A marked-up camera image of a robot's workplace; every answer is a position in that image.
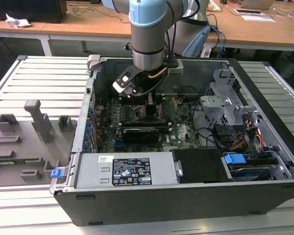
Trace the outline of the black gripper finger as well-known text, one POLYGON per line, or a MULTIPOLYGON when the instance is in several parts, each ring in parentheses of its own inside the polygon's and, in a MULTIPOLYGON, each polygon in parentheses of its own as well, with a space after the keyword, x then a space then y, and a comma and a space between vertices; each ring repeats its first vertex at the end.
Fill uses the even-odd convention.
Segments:
POLYGON ((146 97, 146 115, 153 117, 156 113, 156 100, 153 93, 148 93, 146 97))

